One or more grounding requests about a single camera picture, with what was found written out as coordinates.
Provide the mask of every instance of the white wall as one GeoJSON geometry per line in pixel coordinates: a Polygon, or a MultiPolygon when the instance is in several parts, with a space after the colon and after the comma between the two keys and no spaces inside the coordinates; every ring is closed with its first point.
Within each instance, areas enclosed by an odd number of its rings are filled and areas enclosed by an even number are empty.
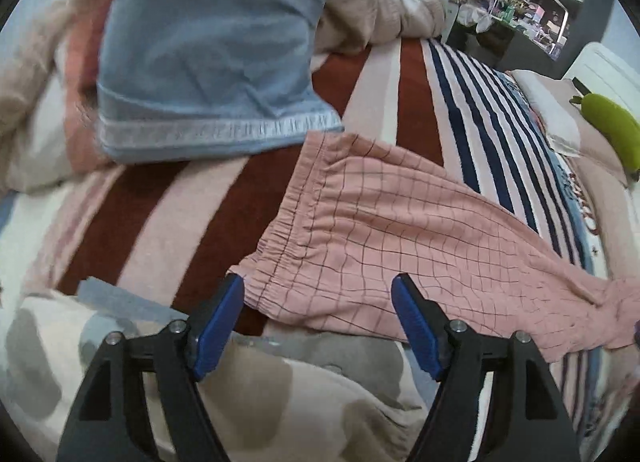
{"type": "Polygon", "coordinates": [[[618,0],[613,2],[601,43],[640,72],[640,35],[618,0]]]}

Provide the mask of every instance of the light blue towel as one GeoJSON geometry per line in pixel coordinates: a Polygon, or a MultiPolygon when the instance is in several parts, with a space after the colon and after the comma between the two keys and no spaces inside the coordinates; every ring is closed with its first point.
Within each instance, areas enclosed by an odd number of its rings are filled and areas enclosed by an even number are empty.
{"type": "Polygon", "coordinates": [[[324,0],[114,0],[98,140],[117,162],[220,157],[342,130],[313,91],[324,0]]]}

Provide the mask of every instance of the green banana plush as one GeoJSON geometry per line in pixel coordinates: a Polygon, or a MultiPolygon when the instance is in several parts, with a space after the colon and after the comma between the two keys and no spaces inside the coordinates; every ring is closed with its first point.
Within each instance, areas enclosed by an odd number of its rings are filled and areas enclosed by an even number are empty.
{"type": "Polygon", "coordinates": [[[602,133],[616,151],[629,173],[640,169],[640,123],[631,113],[600,94],[574,96],[571,103],[580,105],[580,113],[602,133]]]}

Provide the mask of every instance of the bed headboard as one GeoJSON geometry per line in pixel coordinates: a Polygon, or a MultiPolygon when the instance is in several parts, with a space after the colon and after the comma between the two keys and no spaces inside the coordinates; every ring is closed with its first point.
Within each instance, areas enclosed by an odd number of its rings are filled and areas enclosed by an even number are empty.
{"type": "Polygon", "coordinates": [[[564,78],[612,99],[640,120],[640,74],[598,42],[584,46],[564,78]]]}

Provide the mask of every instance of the striped blanket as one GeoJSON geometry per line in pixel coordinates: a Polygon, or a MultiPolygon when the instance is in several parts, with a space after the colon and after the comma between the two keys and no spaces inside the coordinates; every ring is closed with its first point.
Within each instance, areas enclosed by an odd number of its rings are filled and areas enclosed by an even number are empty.
{"type": "MultiPolygon", "coordinates": [[[[314,89],[345,128],[397,144],[511,211],[562,257],[589,266],[582,222],[550,151],[503,75],[435,41],[396,40],[355,56],[315,56],[314,89]]],[[[209,298],[254,252],[276,216],[300,147],[197,163],[115,167],[67,195],[25,278],[29,290],[75,294],[96,277],[177,310],[209,298]]],[[[259,335],[245,308],[236,330],[259,335]]],[[[600,350],[575,352],[552,373],[580,434],[589,426],[600,350]]]]}

